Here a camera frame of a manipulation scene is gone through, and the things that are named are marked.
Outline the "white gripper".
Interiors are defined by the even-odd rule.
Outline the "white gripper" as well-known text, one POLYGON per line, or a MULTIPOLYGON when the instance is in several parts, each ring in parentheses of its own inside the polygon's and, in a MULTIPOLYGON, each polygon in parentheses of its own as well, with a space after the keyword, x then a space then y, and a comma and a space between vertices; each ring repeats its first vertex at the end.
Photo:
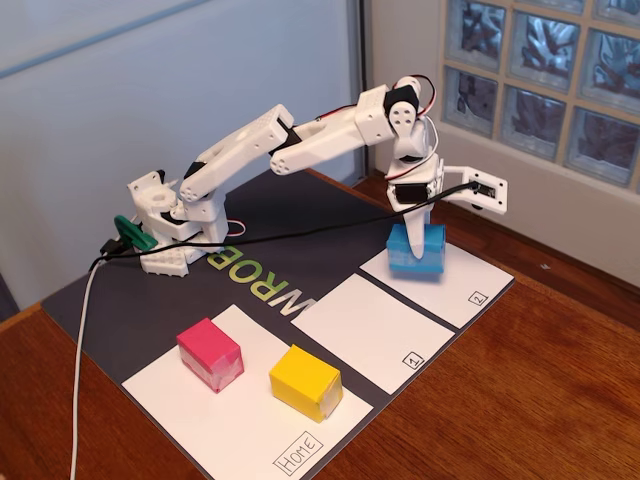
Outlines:
MULTIPOLYGON (((434 154, 425 162, 410 164, 397 159, 391 162, 385 176, 387 197, 394 211, 401 211, 427 200, 442 191, 443 160, 434 154)), ((434 205, 405 214, 405 226, 412 254, 421 259, 424 254, 425 225, 431 224, 434 205)))

